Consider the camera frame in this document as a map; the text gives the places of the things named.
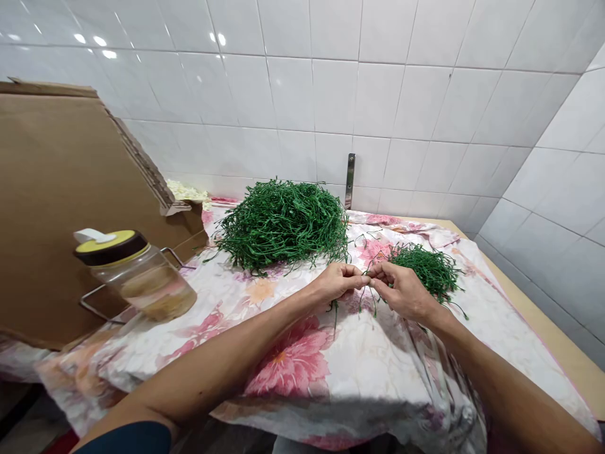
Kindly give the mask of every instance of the cardboard box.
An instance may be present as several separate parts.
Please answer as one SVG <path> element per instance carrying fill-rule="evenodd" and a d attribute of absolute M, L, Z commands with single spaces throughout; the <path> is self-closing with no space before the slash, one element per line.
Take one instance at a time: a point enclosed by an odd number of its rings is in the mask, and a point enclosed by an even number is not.
<path fill-rule="evenodd" d="M 174 200 L 90 87 L 0 83 L 0 156 L 0 332 L 15 339 L 61 349 L 103 325 L 78 305 L 100 283 L 72 255 L 74 231 L 139 230 L 183 261 L 206 244 L 200 209 Z M 90 303 L 125 307 L 109 291 Z"/>

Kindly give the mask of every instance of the floral tablecloth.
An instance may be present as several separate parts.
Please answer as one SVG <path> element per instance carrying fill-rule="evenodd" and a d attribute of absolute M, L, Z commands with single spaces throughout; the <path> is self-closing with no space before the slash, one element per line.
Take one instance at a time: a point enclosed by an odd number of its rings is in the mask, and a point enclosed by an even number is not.
<path fill-rule="evenodd" d="M 232 204 L 215 203 L 203 219 L 209 235 Z M 479 339 L 551 395 L 590 432 L 590 410 L 559 365 L 515 311 L 475 243 L 434 224 L 349 211 L 350 262 L 365 270 L 389 246 L 421 243 L 448 253 L 464 274 L 466 292 L 453 296 L 468 314 L 452 312 Z M 41 381 L 79 435 L 126 393 L 170 361 L 207 339 L 277 304 L 325 267 L 289 274 L 276 265 L 255 278 L 228 264 L 214 248 L 183 270 L 198 292 L 184 316 L 153 323 L 136 315 L 123 327 L 107 325 L 70 352 L 47 353 L 35 365 Z M 382 433 L 426 453 L 487 450 L 485 417 L 457 362 L 440 340 L 407 322 L 366 288 L 334 311 L 296 325 L 259 364 L 244 392 L 216 408 L 224 422 L 260 428 L 328 450 L 341 450 Z M 201 364 L 200 373 L 212 364 Z"/>

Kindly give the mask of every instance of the white tile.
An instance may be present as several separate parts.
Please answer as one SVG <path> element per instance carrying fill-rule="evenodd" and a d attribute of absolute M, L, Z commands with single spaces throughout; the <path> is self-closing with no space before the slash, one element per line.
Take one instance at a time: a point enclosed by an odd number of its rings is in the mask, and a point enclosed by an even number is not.
<path fill-rule="evenodd" d="M 225 55 L 223 62 L 239 124 L 274 128 L 275 111 L 265 58 Z"/>
<path fill-rule="evenodd" d="M 9 43 L 47 44 L 42 31 L 36 28 L 32 12 L 19 0 L 2 2 L 0 33 Z"/>
<path fill-rule="evenodd" d="M 605 154 L 605 126 L 594 136 L 585 151 Z"/>
<path fill-rule="evenodd" d="M 445 198 L 445 194 L 438 192 L 414 191 L 407 215 L 413 218 L 435 219 Z"/>
<path fill-rule="evenodd" d="M 174 50 L 175 47 L 157 2 L 109 1 L 134 49 Z"/>
<path fill-rule="evenodd" d="M 605 219 L 595 225 L 587 234 L 586 238 L 590 238 L 602 246 L 605 246 Z"/>
<path fill-rule="evenodd" d="M 277 127 L 313 131 L 313 68 L 310 59 L 267 57 Z"/>
<path fill-rule="evenodd" d="M 178 56 L 204 123 L 237 126 L 238 115 L 221 56 L 186 52 L 179 52 Z"/>
<path fill-rule="evenodd" d="M 161 171 L 176 171 L 175 158 L 180 148 L 170 123 L 136 120 L 124 120 L 124 123 Z"/>
<path fill-rule="evenodd" d="M 274 129 L 206 125 L 213 153 L 207 173 L 228 177 L 275 178 L 281 159 Z"/>
<path fill-rule="evenodd" d="M 535 212 L 580 235 L 605 217 L 605 155 L 582 153 Z"/>
<path fill-rule="evenodd" d="M 504 68 L 534 0 L 477 0 L 457 66 Z"/>
<path fill-rule="evenodd" d="M 345 203 L 345 186 L 344 185 L 320 185 L 325 190 L 327 190 L 331 195 L 340 199 L 340 203 L 344 205 Z"/>
<path fill-rule="evenodd" d="M 357 62 L 313 60 L 315 130 L 353 134 Z"/>
<path fill-rule="evenodd" d="M 462 162 L 466 147 L 466 144 L 431 142 L 415 189 L 447 192 Z"/>
<path fill-rule="evenodd" d="M 585 73 L 550 125 L 538 146 L 584 150 L 605 124 L 605 71 Z"/>
<path fill-rule="evenodd" d="M 247 173 L 247 146 L 243 128 L 214 125 L 206 125 L 205 128 L 212 152 L 205 156 L 204 173 L 227 177 L 252 177 Z"/>
<path fill-rule="evenodd" d="M 267 55 L 311 57 L 309 0 L 258 0 Z"/>
<path fill-rule="evenodd" d="M 284 180 L 315 182 L 315 134 L 300 131 L 278 131 L 282 168 L 278 173 Z"/>
<path fill-rule="evenodd" d="M 581 328 L 581 325 L 574 317 L 569 315 L 533 282 L 529 282 L 522 290 L 564 333 L 568 334 Z"/>
<path fill-rule="evenodd" d="M 362 0 L 309 0 L 313 57 L 357 60 Z"/>
<path fill-rule="evenodd" d="M 470 144 L 449 191 L 453 194 L 492 195 L 487 188 L 507 147 Z"/>
<path fill-rule="evenodd" d="M 205 1 L 158 0 L 158 3 L 177 50 L 218 52 Z"/>
<path fill-rule="evenodd" d="M 353 186 L 351 209 L 376 214 L 380 201 L 380 189 Z"/>
<path fill-rule="evenodd" d="M 395 189 L 381 189 L 378 214 L 390 214 L 392 216 L 407 216 L 412 201 L 412 191 L 401 191 Z"/>
<path fill-rule="evenodd" d="M 246 186 L 254 186 L 252 178 L 222 177 L 217 175 L 181 174 L 181 182 L 189 184 L 200 191 L 208 191 L 214 197 L 232 197 L 243 200 Z"/>
<path fill-rule="evenodd" d="M 605 3 L 595 1 L 557 71 L 583 73 L 605 41 Z"/>
<path fill-rule="evenodd" d="M 130 118 L 122 99 L 113 89 L 112 83 L 92 51 L 79 47 L 58 47 L 54 52 L 59 55 L 57 65 L 69 73 L 71 82 L 77 85 L 90 85 L 97 91 L 112 115 Z"/>
<path fill-rule="evenodd" d="M 481 229 L 482 236 L 490 219 Z M 570 311 L 553 290 L 553 284 L 556 284 L 556 281 L 565 281 L 562 285 L 572 285 L 571 279 L 568 282 L 568 277 L 561 276 L 558 270 L 563 263 L 569 261 L 570 251 L 577 248 L 579 239 L 580 237 L 575 233 L 532 213 L 510 236 L 500 252 L 547 295 Z"/>
<path fill-rule="evenodd" d="M 393 128 L 394 137 L 430 140 L 451 74 L 452 70 L 446 67 L 406 67 Z"/>
<path fill-rule="evenodd" d="M 524 125 L 550 74 L 504 71 L 485 109 L 474 143 L 533 146 L 520 141 Z"/>
<path fill-rule="evenodd" d="M 534 148 L 504 193 L 504 197 L 533 210 L 578 155 L 579 153 L 574 151 Z"/>
<path fill-rule="evenodd" d="M 360 63 L 355 103 L 355 134 L 391 137 L 404 67 Z"/>
<path fill-rule="evenodd" d="M 207 0 L 222 52 L 265 55 L 256 0 Z"/>
<path fill-rule="evenodd" d="M 605 370 L 605 345 L 602 342 L 586 328 L 573 331 L 568 336 L 598 367 Z"/>
<path fill-rule="evenodd" d="M 172 167 L 178 172 L 205 172 L 205 162 L 214 150 L 204 125 L 171 123 L 171 127 L 179 147 Z"/>
<path fill-rule="evenodd" d="M 433 140 L 470 142 L 501 71 L 456 68 L 443 102 Z"/>
<path fill-rule="evenodd" d="M 428 148 L 428 142 L 391 139 L 381 187 L 414 190 Z"/>
<path fill-rule="evenodd" d="M 439 219 L 448 219 L 456 226 L 466 227 L 466 222 L 477 205 L 479 197 L 475 195 L 447 194 L 437 214 Z"/>
<path fill-rule="evenodd" d="M 133 119 L 165 119 L 136 51 L 96 49 L 95 55 Z"/>
<path fill-rule="evenodd" d="M 582 325 L 605 317 L 604 262 L 605 247 L 581 238 L 565 252 L 565 260 L 559 260 L 558 272 L 549 276 L 552 290 L 547 293 Z"/>
<path fill-rule="evenodd" d="M 508 200 L 500 199 L 490 217 L 483 224 L 479 234 L 498 251 L 502 251 L 530 213 L 530 211 Z"/>
<path fill-rule="evenodd" d="M 554 71 L 593 3 L 594 0 L 536 0 L 506 67 Z"/>
<path fill-rule="evenodd" d="M 534 146 L 579 79 L 577 74 L 553 74 L 511 144 Z"/>
<path fill-rule="evenodd" d="M 475 208 L 471 211 L 471 215 L 469 216 L 466 225 L 462 228 L 469 232 L 479 232 L 487 218 L 490 217 L 490 214 L 499 200 L 500 199 L 494 197 L 479 197 L 477 205 L 475 205 Z"/>
<path fill-rule="evenodd" d="M 247 165 L 242 177 L 276 178 L 282 167 L 277 131 L 241 129 L 245 143 L 242 155 Z"/>
<path fill-rule="evenodd" d="M 586 329 L 601 342 L 605 342 L 605 317 L 591 321 L 586 325 Z"/>
<path fill-rule="evenodd" d="M 605 44 L 603 44 L 600 51 L 594 56 L 593 60 L 588 65 L 588 68 L 586 68 L 586 71 L 592 71 L 602 67 L 605 67 Z"/>
<path fill-rule="evenodd" d="M 76 35 L 82 35 L 82 28 L 64 2 L 25 0 L 23 4 L 29 9 L 48 44 L 84 45 L 76 38 Z"/>
<path fill-rule="evenodd" d="M 373 0 L 364 3 L 359 60 L 405 63 L 418 0 Z"/>
<path fill-rule="evenodd" d="M 317 181 L 344 185 L 347 183 L 349 153 L 353 153 L 353 136 L 315 134 Z"/>
<path fill-rule="evenodd" d="M 492 175 L 490 183 L 483 191 L 485 195 L 502 197 L 530 152 L 531 148 L 509 147 L 500 160 L 500 165 Z"/>
<path fill-rule="evenodd" d="M 199 123 L 189 85 L 176 52 L 137 52 L 142 70 L 162 109 L 162 120 Z"/>
<path fill-rule="evenodd" d="M 356 186 L 382 186 L 389 143 L 390 139 L 353 136 Z"/>
<path fill-rule="evenodd" d="M 418 2 L 407 63 L 453 66 L 474 0 Z"/>
<path fill-rule="evenodd" d="M 521 291 L 525 291 L 531 281 L 519 269 L 510 263 L 500 252 L 489 244 L 481 235 L 475 237 L 479 249 L 502 271 Z"/>
<path fill-rule="evenodd" d="M 112 2 L 97 0 L 66 0 L 69 9 L 82 27 L 86 45 L 129 49 L 130 38 L 120 23 Z"/>
<path fill-rule="evenodd" d="M 25 81 L 73 83 L 69 73 L 57 61 L 61 58 L 55 47 L 2 45 L 0 46 L 0 73 Z"/>

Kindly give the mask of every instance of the plastic jar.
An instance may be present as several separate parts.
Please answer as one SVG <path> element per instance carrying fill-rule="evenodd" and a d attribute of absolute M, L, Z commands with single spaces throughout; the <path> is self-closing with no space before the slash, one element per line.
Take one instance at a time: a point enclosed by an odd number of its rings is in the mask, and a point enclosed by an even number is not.
<path fill-rule="evenodd" d="M 74 255 L 93 276 L 111 287 L 151 320 L 167 322 L 187 312 L 197 293 L 166 257 L 136 230 L 104 235 L 93 229 L 76 233 L 90 238 Z"/>

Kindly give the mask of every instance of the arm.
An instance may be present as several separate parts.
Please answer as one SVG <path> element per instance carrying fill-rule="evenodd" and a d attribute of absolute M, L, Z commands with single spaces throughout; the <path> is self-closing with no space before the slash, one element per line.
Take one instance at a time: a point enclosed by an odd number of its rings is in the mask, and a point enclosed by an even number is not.
<path fill-rule="evenodd" d="M 528 453 L 603 453 L 599 442 L 529 378 L 441 306 L 409 268 L 383 262 L 370 287 L 392 310 L 433 331 L 471 379 L 489 413 Z"/>
<path fill-rule="evenodd" d="M 97 422 L 72 451 L 138 421 L 164 424 L 174 440 L 188 419 L 210 412 L 235 394 L 275 341 L 296 322 L 326 311 L 332 300 L 369 280 L 353 265 L 330 264 L 302 290 L 167 365 Z"/>

